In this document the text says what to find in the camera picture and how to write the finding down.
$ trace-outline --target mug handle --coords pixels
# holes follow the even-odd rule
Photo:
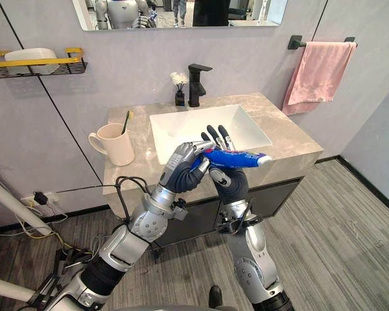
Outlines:
[[[100,153],[102,153],[102,154],[108,154],[107,151],[106,151],[105,149],[103,149],[102,147],[100,147],[100,146],[98,146],[98,145],[96,144],[96,142],[94,141],[94,139],[100,142],[100,140],[99,140],[97,134],[95,134],[95,133],[90,133],[90,134],[88,135],[88,141],[89,141],[89,143],[91,144],[91,146],[94,147],[94,149],[95,149],[96,151],[98,151],[98,152],[100,152]]]

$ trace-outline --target vanity countertop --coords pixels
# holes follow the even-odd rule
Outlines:
[[[155,185],[159,181],[164,165],[161,165],[157,158],[150,115],[235,104],[242,105],[272,141],[271,146],[249,150],[263,152],[273,158],[273,161],[265,163],[259,168],[244,169],[250,188],[302,177],[323,152],[323,149],[311,137],[260,93],[201,98],[200,107],[197,108],[175,106],[172,102],[111,108],[108,112],[108,123],[123,123],[127,110],[130,109],[134,112],[127,129],[136,158],[124,167],[117,167],[107,159],[104,184],[114,184],[117,176],[139,176],[147,180],[149,185]],[[141,190],[134,183],[125,181],[121,192],[128,209],[132,212],[133,207],[141,199]],[[104,187],[102,193],[113,212],[117,216],[123,217],[124,212],[116,190],[113,187]],[[196,189],[178,196],[185,199],[187,203],[191,203],[215,197],[217,192],[211,178],[206,176]]]

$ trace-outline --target black faucet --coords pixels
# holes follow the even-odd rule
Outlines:
[[[199,107],[199,96],[206,94],[206,90],[200,83],[200,72],[212,70],[212,67],[206,67],[192,63],[189,65],[189,106]]]

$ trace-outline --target toothpaste cap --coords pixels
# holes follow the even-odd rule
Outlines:
[[[270,157],[269,155],[264,155],[263,157],[260,157],[258,159],[258,166],[260,167],[262,164],[269,162],[271,160],[272,160],[272,157]]]

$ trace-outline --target white sink basin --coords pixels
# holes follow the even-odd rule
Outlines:
[[[176,147],[187,141],[201,141],[200,133],[212,125],[223,125],[237,150],[271,145],[266,134],[241,105],[196,109],[150,116],[158,161],[166,164]]]

